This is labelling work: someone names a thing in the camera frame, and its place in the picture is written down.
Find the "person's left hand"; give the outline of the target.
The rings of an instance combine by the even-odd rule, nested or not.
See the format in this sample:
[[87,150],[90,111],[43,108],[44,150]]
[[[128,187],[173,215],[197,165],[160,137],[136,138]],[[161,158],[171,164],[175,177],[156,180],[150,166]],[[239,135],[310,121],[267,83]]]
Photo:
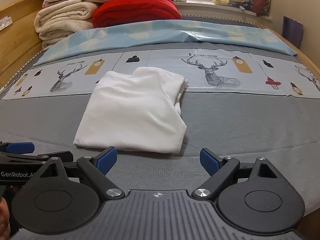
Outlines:
[[10,237],[10,213],[7,202],[1,198],[0,202],[0,240],[8,240]]

